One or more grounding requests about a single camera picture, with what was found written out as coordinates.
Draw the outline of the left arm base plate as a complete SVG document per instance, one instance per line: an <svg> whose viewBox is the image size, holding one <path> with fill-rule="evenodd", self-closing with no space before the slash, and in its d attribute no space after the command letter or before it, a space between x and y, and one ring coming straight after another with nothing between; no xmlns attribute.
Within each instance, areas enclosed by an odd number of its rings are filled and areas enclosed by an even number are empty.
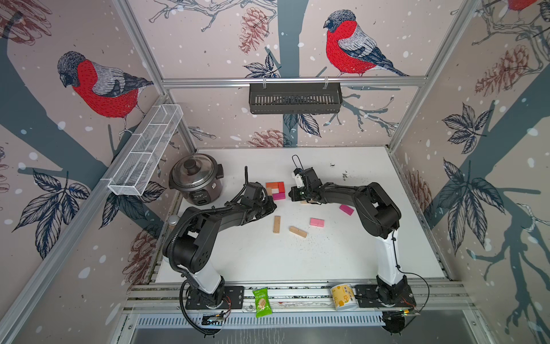
<svg viewBox="0 0 550 344"><path fill-rule="evenodd" d="M243 299L242 286L221 287L213 294L190 288L189 292L183 294L187 310L240 310L243 307Z"/></svg>

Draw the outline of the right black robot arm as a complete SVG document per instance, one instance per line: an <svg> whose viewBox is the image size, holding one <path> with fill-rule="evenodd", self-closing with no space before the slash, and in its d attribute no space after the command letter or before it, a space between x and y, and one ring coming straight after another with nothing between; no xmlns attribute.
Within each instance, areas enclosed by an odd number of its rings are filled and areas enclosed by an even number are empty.
<svg viewBox="0 0 550 344"><path fill-rule="evenodd" d="M384 305L394 305L400 301L408 286L405 273L398 264L396 243L402 214L382 186L376 182L367 186L322 183L312 168L296 168L293 177L296 186L289 192L293 202L340 204L355 208L365 231L377 240L378 300Z"/></svg>

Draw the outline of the red block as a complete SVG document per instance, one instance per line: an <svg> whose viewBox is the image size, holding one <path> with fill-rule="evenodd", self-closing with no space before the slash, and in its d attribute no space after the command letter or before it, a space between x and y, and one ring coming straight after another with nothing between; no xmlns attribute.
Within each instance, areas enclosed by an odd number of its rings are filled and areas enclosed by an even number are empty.
<svg viewBox="0 0 550 344"><path fill-rule="evenodd" d="M285 185L284 185L284 182L279 182L278 183L278 193L279 194L284 194L285 193Z"/></svg>

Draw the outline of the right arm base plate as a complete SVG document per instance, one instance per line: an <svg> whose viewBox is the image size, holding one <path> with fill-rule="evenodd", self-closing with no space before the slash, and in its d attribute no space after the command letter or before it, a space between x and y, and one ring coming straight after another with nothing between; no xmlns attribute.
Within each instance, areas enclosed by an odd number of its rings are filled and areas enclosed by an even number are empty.
<svg viewBox="0 0 550 344"><path fill-rule="evenodd" d="M395 286L355 285L355 296L360 308L415 308L413 292L408 283Z"/></svg>

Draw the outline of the wide wood block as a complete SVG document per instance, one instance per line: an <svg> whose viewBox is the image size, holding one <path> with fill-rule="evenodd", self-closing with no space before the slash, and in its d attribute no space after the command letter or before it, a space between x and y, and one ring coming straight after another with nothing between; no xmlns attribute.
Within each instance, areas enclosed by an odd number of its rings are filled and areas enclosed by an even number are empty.
<svg viewBox="0 0 550 344"><path fill-rule="evenodd" d="M274 226L273 226L273 233L279 234L281 228L281 217L275 216L274 217Z"/></svg>

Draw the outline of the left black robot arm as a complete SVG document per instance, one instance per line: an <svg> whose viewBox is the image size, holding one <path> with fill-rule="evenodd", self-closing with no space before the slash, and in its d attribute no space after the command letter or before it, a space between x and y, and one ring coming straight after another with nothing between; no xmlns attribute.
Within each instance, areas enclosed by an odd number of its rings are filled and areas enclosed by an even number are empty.
<svg viewBox="0 0 550 344"><path fill-rule="evenodd" d="M273 197L258 182L249 182L223 207L185 210L163 245L163 256L195 290L201 303L223 302L225 280L209 262L220 231L263 219L276 210Z"/></svg>

